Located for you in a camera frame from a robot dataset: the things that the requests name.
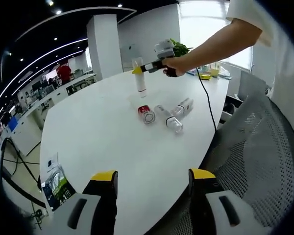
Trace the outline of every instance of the red can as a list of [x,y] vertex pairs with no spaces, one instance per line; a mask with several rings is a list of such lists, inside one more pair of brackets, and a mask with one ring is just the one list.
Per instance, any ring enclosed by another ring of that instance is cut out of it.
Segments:
[[139,107],[138,114],[145,124],[152,123],[156,119],[155,113],[149,108],[148,105]]

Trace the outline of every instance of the green plant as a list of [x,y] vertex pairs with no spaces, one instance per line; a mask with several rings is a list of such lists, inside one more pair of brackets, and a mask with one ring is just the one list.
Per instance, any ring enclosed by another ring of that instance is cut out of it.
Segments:
[[175,40],[173,40],[172,38],[170,38],[170,40],[173,42],[173,51],[174,51],[174,55],[175,57],[180,57],[182,55],[187,54],[190,49],[192,48],[187,48],[184,44],[176,42]]

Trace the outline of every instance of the oval table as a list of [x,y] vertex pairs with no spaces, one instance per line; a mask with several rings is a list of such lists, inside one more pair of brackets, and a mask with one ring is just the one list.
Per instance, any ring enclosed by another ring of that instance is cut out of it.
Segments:
[[[124,72],[97,82],[52,107],[41,141],[40,172],[56,153],[67,179],[82,192],[99,171],[115,169],[118,214],[115,235],[142,235],[177,201],[188,184],[188,169],[199,167],[214,135],[207,96],[196,76],[166,77],[145,73],[147,97],[140,99],[135,77]],[[216,123],[221,117],[228,81],[203,81]],[[182,119],[183,134],[175,135],[156,117],[145,125],[138,104],[171,110],[185,98],[193,110]]]

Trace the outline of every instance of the person in red shirt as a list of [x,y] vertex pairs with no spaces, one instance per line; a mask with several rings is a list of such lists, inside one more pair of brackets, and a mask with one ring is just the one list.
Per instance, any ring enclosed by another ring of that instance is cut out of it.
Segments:
[[62,85],[70,81],[71,69],[69,66],[62,64],[57,68],[58,77],[62,81]]

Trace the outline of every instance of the water bottle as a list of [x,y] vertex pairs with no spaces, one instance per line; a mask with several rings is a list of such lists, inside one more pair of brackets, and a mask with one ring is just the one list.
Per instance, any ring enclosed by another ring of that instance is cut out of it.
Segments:
[[154,110],[160,118],[165,120],[165,124],[169,129],[173,130],[175,133],[182,132],[183,124],[162,105],[157,105]]
[[183,117],[187,111],[189,111],[193,106],[194,100],[186,98],[181,103],[179,103],[172,111],[171,113],[177,117],[181,118]]

